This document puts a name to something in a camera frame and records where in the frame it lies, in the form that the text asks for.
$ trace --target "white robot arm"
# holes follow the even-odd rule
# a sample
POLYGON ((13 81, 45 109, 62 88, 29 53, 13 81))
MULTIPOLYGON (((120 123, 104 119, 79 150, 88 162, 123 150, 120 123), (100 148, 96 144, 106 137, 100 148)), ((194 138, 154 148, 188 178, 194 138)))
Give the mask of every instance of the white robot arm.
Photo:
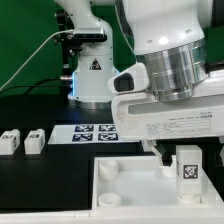
POLYGON ((113 100, 112 113, 123 139, 224 135, 224 73, 206 74, 201 28, 210 25, 212 2, 123 0, 135 38, 136 66, 144 64, 150 80, 142 89, 111 89, 118 79, 124 82, 121 77, 129 70, 109 82, 112 92, 119 93, 113 100))
POLYGON ((83 42, 78 53, 78 67, 73 73, 71 104, 88 109, 110 107, 113 94, 107 82, 117 74, 113 65, 111 26, 93 15, 94 5, 114 5, 115 0, 55 0, 71 18, 73 37, 83 42))

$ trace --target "white cube with black marker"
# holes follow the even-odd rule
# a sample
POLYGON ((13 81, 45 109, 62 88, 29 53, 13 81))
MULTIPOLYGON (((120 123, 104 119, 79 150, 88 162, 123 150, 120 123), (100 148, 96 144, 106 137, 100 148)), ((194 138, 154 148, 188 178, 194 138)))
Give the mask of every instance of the white cube with black marker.
POLYGON ((5 131, 0 137, 0 155, 13 155, 20 144, 18 130, 5 131))
POLYGON ((196 145, 179 145, 177 155, 177 190, 182 202, 200 203, 202 193, 202 150, 196 145))
POLYGON ((44 130, 31 131, 24 144, 26 155, 39 155, 45 145, 44 130))

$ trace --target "white plastic part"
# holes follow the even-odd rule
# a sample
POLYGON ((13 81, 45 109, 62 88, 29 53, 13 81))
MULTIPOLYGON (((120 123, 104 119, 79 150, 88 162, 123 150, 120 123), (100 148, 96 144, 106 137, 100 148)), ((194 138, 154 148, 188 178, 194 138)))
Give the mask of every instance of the white plastic part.
POLYGON ((102 194, 99 197, 99 206, 102 208, 111 208, 121 205, 121 196, 114 193, 102 194))
POLYGON ((135 54, 180 47, 204 38, 198 0, 123 0, 135 39, 135 54))
POLYGON ((137 64, 131 66, 130 68, 128 68, 125 71, 123 71, 122 73, 120 73, 119 76, 116 76, 116 77, 110 79, 108 82, 108 87, 109 87, 110 91, 114 94, 140 92, 140 91, 146 90, 150 85, 148 73, 147 73, 146 67, 143 63, 137 63, 137 64), (132 76, 133 81, 134 81, 134 90, 126 91, 126 92, 117 92, 117 90, 114 86, 114 81, 119 76, 122 76, 124 74, 130 74, 132 76))
POLYGON ((99 173, 102 180, 114 180, 118 176, 118 162, 113 160, 99 163, 99 173))
POLYGON ((0 155, 13 155, 20 144, 18 130, 5 131, 0 138, 0 155))
POLYGON ((40 154, 45 145, 45 132, 42 129, 31 131, 25 142, 26 155, 40 154))
POLYGON ((178 145, 177 154, 177 190, 181 198, 195 200, 202 193, 202 151, 196 145, 178 145))

